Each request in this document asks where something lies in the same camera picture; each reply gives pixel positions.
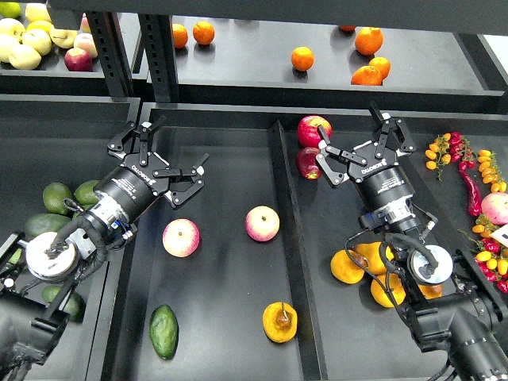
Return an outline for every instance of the apple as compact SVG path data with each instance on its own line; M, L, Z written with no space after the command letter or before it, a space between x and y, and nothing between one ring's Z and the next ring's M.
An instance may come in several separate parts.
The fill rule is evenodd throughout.
M482 200L482 213L494 224L508 224L508 194L490 193Z
M162 245L172 256L183 258L199 246L199 229L191 220L179 218L167 224L162 233Z
M51 21L49 17L48 8L45 4L40 4L38 2L29 2L25 7L25 18L29 22L34 21Z
M33 70L40 64L42 56L28 45L16 45L10 49L9 62L16 69Z
M90 25L88 24L87 14L83 13L81 17L81 26L79 27L84 33L90 33Z
M52 25L49 30L49 36L51 37L51 41L53 41L59 48L69 49L74 46L74 40L78 36L78 31L57 29L54 25Z
M37 50L41 56L46 56L53 46L51 38L42 29L30 29L23 33L21 38L23 45L28 45Z
M94 63L90 53L81 48L67 50L63 58L66 68L69 71L93 71Z
M247 234L254 240L266 242L279 231L279 215L268 206L257 206L245 218Z
M306 179L315 180L321 177L321 170L316 164L316 155L319 152L318 148L305 147L296 154L296 168Z
M98 54L94 38L89 33L80 33L74 40L74 47L86 50L92 59L97 58Z
M10 49L16 45L19 45L16 37L0 34L0 62L9 63Z
M14 18L3 18L0 20L0 34L16 37L21 42L21 35L25 31L22 23Z
M298 141L303 147L314 147L317 148L321 141L321 135L319 135L318 127L322 125L325 129L328 137L332 136L331 124L318 115L309 115L304 117L299 123L296 130Z

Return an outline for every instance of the black tray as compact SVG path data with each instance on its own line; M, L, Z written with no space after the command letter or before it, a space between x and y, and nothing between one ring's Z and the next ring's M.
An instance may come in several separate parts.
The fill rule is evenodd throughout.
M395 311L372 300L367 279L345 286L330 274L332 255L359 230L362 204L352 184L332 190L324 179L303 179L294 165L301 117L325 116L333 143L351 149L371 136L368 112L145 104L141 120L162 114L169 122L157 149L177 167L208 152L205 187L178 212L159 200L141 218L128 284L119 290L125 308L115 309L110 332L116 353L108 352L103 379L428 379L441 369L445 354L420 353ZM423 150L438 133L458 129L474 135L474 148L485 144L506 157L496 134L508 118L393 115L407 120L420 147L402 166L417 191L414 201L441 220L435 238L449 251L471 247L456 231L474 225L465 212L467 192L446 168L445 178L457 183L451 196L449 183L425 169ZM281 217L269 244L252 242L244 231L245 214L260 204ZM165 225L177 217L190 218L202 233L199 250L187 259L169 256L161 244ZM281 299L301 308L301 325L297 340L274 345L260 317ZM163 303L180 327L170 361L159 359L148 339L150 314Z
M49 183L62 182L73 191L111 171L117 163L107 155L106 144L126 121L136 120L138 107L137 99L0 97L1 242L22 231L30 216L46 213L42 191ZM77 292L87 302L83 323L70 323L46 364L34 365L26 379L82 380L87 374L97 379L94 371L102 366L105 348L94 344L94 338L109 331L121 260L122 253L115 253L79 284ZM23 273L19 285L23 279L33 277ZM42 302L43 286L32 289L29 298Z

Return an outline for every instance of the avocado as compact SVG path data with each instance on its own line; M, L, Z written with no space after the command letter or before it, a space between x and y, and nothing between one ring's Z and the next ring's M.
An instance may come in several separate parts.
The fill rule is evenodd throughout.
M25 232L28 236L35 238L46 232L58 232L71 219L60 214L42 213L36 214L25 223Z
M159 357L169 360L175 355L178 344L178 322L170 306L163 304L152 312L148 334Z
M72 198L72 193L68 186L62 183L51 183L42 192L42 201L49 213L64 216L69 214L70 210L64 204L65 198Z
M58 291L60 291L62 287L61 286L46 286L42 291L42 299L44 300L44 303L49 304L53 301L53 299L58 294ZM73 292L71 294L71 297L69 298L67 304L63 308L64 312L67 312L70 317L69 320L74 322L80 322L83 320L83 315L85 313L85 301L81 297L80 294L77 292Z

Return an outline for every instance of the orange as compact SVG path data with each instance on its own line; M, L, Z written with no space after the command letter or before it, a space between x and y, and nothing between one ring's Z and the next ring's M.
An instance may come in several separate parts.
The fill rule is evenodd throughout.
M362 28L356 35L356 50L364 56L370 56L376 53L383 45L383 33L380 28L371 28L369 26Z
M307 71L314 64L314 54L306 46L300 46L291 54L291 62L296 70Z
M381 71L381 75L383 76L383 79L385 79L388 74L390 73L391 69L391 62L384 57L376 57L371 60L371 62L368 63L370 66L376 66L379 71Z
M189 41L187 29L182 24L173 24L173 40L175 40L175 49L181 49Z
M426 299L440 298L443 296L442 284L434 284L432 286L418 284L418 288L420 288L421 293Z
M351 77L352 85L380 86L383 83L383 75L375 66L362 66Z
M379 280L384 286L387 286L387 275L383 274L379 276ZM390 274L390 288L392 289L392 294L394 295L395 301L397 304L400 304L404 301L406 297L406 292L404 291L404 287L400 281L400 278L396 274ZM393 308L394 305L388 296L384 293L381 286L373 279L371 284L371 294L374 297L374 300L377 301L383 307Z
M192 35L200 45L210 45L215 37L214 27L206 21L200 21L192 29Z
M344 32L353 32L355 28L353 25L339 25L339 29Z

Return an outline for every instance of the black surface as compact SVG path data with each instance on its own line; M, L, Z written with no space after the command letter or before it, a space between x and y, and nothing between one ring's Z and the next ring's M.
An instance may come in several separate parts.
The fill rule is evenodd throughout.
M80 10L80 0L50 0L56 9ZM332 25L378 25L389 28L442 30L461 33L508 35L506 4L502 0L432 0L372 2L326 0L319 3L270 0L256 2L209 1L206 3L146 0L90 0L90 8L112 12L183 14L187 16L239 18L242 20L293 21Z
M73 191L79 184L100 179L113 169L117 164L107 155L106 143L126 120L136 118L137 107L136 100L112 103L109 98L3 95L0 239L5 240L15 229L23 230L30 216L45 213L42 192L49 183L62 182ZM111 260L119 267L121 253ZM78 285L76 291L87 302L83 323L70 323L46 364L34 366L27 379L85 379L92 347L94 353L102 350L93 341L104 332L101 323L110 320L114 300L111 290L117 277L115 280L114 271L109 271L106 264ZM25 272L18 284L30 280L33 277ZM29 297L41 301L44 286L33 289Z
M273 287L279 295L282 292L288 297L308 287L308 279L312 284L308 301L315 305L318 319L314 322L317 322L314 334L321 337L315 343L322 345L325 357L327 373L322 373L323 379L427 379L442 367L445 354L421 354L396 313L373 301L367 279L345 286L329 272L332 255L342 248L345 238L360 229L356 218L362 203L354 186L345 183L332 190L324 179L305 180L294 166L294 155L299 150L294 129L302 116L326 117L334 127L332 142L351 149L371 137L374 123L366 110L147 104L141 119L151 116L157 119L161 114L167 115L174 126L165 129L158 140L158 147L171 163L192 162L193 157L204 152L211 154L205 166L206 185L178 213L159 200L141 218L126 291L124 323L118 328L118 353L116 359L106 361L113 361L112 379L167 379L172 375L178 379L301 379L304 374L294 373L302 365L296 348L291 347L289 355L282 352L288 350L287 344L267 352L272 347L265 348L268 342L259 317L268 302L267 296L274 292ZM425 168L423 151L438 133L459 130L468 135L474 149L492 149L504 160L508 152L502 142L508 119L464 114L392 114L406 118L417 143L418 151L402 162L417 192L414 201L441 217L441 223L434 229L440 244L450 251L470 248L470 242L457 232L457 229L468 231L474 225L466 212L466 188L452 165L445 168L444 182L436 181L435 173ZM248 204L261 202L263 196L275 201L273 191L279 189L279 184L276 187L266 181L273 178L268 152L260 147L267 144L265 129L277 120L286 128L283 139L287 142L288 169L296 193L292 201L298 207L291 220L301 218L301 239L308 265L304 267L308 272L295 291L288 274L283 279L276 276L287 268L283 257L289 246L283 244L284 239L277 236L270 244L259 246L246 236L243 227ZM257 166L264 170L253 171ZM478 178L474 171L471 175ZM481 183L479 186L486 194L487 188ZM286 216L283 209L279 212ZM170 257L160 242L164 226L175 217L190 218L202 232L198 251L183 260ZM281 222L288 223L287 217ZM375 236L369 235L364 241L367 239L374 241ZM252 259L260 249L264 252L261 256L268 252L273 255L269 262L273 268L266 268L265 261ZM255 292L251 288L254 284L264 292ZM170 362L155 357L146 334L147 317L162 302L175 307L181 323L177 356ZM235 302L241 304L239 310L234 308ZM222 308L229 308L232 316L224 315ZM497 336L506 350L504 327ZM236 350L234 354L230 352L232 348ZM280 362L272 368L265 358L267 354L282 356L289 363ZM253 368L253 364L263 366Z

